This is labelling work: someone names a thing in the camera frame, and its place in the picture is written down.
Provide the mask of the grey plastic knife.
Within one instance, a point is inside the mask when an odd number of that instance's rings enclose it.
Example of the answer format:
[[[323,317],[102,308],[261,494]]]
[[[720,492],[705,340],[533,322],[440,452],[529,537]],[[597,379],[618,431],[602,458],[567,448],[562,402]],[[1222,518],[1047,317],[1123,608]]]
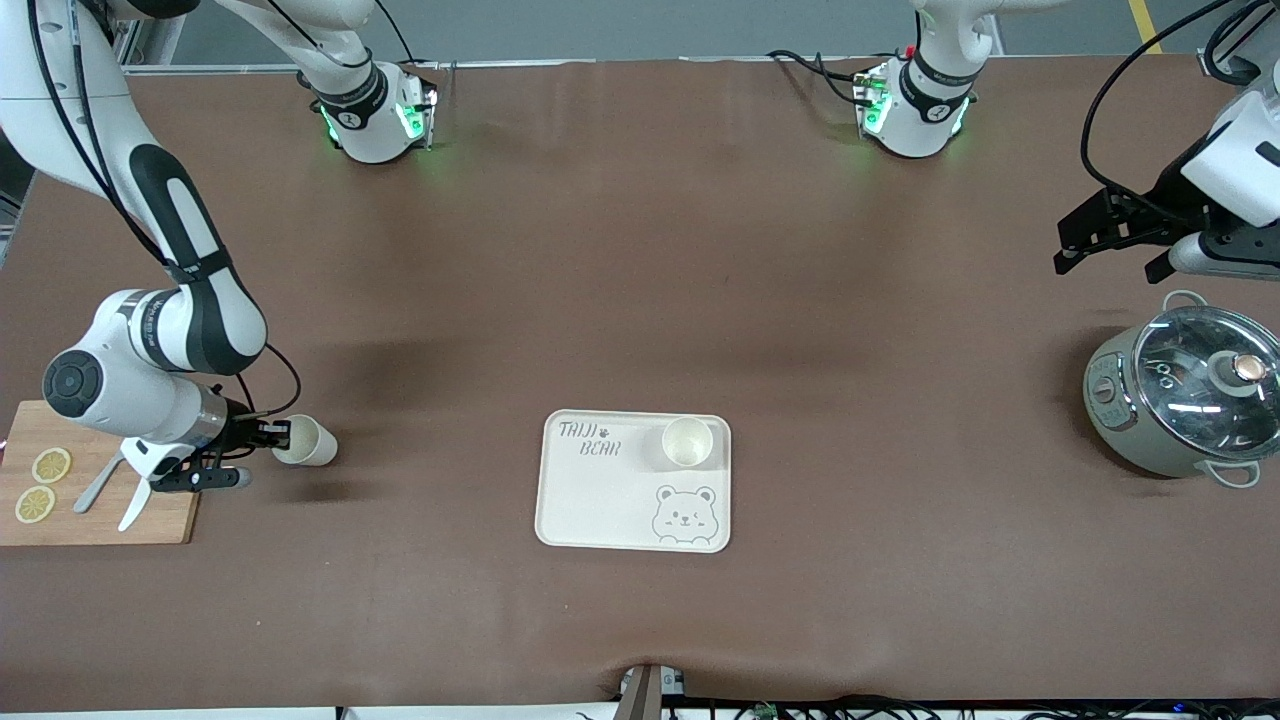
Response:
[[[110,482],[113,473],[124,461],[124,455],[118,450],[102,466],[93,480],[86,487],[86,489],[79,495],[73,505],[74,514],[88,512],[99,496],[102,493],[105,486]]]

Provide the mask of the bamboo cutting board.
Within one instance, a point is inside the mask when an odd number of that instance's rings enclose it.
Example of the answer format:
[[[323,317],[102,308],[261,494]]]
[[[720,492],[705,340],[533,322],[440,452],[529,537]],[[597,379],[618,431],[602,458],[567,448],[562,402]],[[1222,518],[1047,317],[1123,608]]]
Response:
[[[44,401],[18,404],[12,428],[4,433],[0,461],[0,546],[183,544],[189,541],[198,511],[197,495],[152,495],[129,530],[116,527],[140,475],[125,462],[113,473],[92,509],[74,514],[73,505],[118,451],[115,436],[90,430],[56,415]],[[58,495],[52,512],[40,523],[20,524],[14,515],[19,493],[38,483],[32,461],[46,448],[67,448],[72,470],[50,487]]]

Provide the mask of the aluminium frame profile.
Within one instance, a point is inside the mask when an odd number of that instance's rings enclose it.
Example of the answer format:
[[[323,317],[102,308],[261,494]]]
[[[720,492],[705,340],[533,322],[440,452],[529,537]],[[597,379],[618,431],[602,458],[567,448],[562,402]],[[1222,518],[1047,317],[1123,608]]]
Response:
[[[201,0],[95,0],[108,42],[123,67],[168,68]]]
[[[1199,63],[1208,77],[1243,88],[1280,63],[1280,0],[1242,1],[1210,33]]]

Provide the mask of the white plastic knife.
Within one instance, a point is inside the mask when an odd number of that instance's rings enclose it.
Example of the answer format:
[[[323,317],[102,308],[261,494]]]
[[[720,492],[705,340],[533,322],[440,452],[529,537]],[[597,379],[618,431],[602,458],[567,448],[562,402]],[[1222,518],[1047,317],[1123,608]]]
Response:
[[[116,529],[120,533],[124,533],[131,529],[131,527],[140,518],[141,512],[145,510],[151,495],[152,495],[152,488],[150,482],[146,480],[145,478],[140,479],[137,487],[134,488],[134,493],[131,497],[131,501],[125,507],[125,511],[116,527]]]

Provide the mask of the cream tray with bear print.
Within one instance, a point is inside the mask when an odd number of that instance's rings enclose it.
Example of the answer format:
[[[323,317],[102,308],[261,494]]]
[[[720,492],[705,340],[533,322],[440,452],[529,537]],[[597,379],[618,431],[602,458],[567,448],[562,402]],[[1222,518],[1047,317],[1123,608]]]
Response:
[[[666,459],[660,434],[677,416],[712,424],[705,469]],[[557,547],[718,553],[731,537],[732,447],[717,415],[561,409],[543,428],[535,533]]]

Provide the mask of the sage green electric cooking pot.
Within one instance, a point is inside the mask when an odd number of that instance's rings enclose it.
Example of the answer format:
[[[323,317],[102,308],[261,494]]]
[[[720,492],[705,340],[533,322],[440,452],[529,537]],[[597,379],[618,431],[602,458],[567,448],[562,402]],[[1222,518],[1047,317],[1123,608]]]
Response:
[[[1196,292],[1176,290],[1165,296],[1160,314],[1184,305],[1213,306]],[[1229,489],[1257,486],[1263,460],[1280,452],[1251,461],[1207,456],[1166,432],[1140,398],[1137,341],[1140,331],[1157,315],[1143,325],[1114,336],[1091,356],[1082,380],[1082,397],[1091,424],[1112,451],[1148,473],[1174,479],[1204,475]]]

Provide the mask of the glass pot lid with knob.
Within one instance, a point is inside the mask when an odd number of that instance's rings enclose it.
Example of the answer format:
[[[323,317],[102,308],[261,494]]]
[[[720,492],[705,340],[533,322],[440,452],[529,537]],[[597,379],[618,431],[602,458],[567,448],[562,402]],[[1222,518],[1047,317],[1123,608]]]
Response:
[[[1160,425],[1228,461],[1280,452],[1280,338],[1210,305],[1157,315],[1135,345],[1138,392]]]

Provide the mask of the white plastic cup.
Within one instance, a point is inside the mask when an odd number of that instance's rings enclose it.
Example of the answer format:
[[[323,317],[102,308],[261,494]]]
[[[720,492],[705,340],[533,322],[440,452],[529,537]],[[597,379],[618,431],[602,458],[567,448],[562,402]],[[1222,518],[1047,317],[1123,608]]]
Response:
[[[705,469],[716,448],[716,432],[699,416],[677,416],[660,434],[666,459],[680,469]]]
[[[333,433],[310,415],[287,416],[287,443],[271,448],[275,459],[285,465],[319,468],[332,462],[338,454],[338,442]]]

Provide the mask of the silver table edge rail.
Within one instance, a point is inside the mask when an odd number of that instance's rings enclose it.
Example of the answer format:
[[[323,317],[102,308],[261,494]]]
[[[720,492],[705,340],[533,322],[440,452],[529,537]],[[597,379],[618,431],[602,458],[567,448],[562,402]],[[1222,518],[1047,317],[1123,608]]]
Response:
[[[746,61],[764,63],[773,61],[769,56],[678,56],[673,61],[716,63],[716,61]],[[568,64],[596,64],[598,59],[568,58],[568,59],[543,59],[543,60],[490,60],[490,61],[425,61],[415,65],[425,70],[462,70],[462,69],[515,69],[515,68],[541,68],[562,67]],[[275,64],[166,64],[143,65],[132,64],[123,68],[127,76],[251,76],[251,74],[292,74],[298,70],[291,63]]]

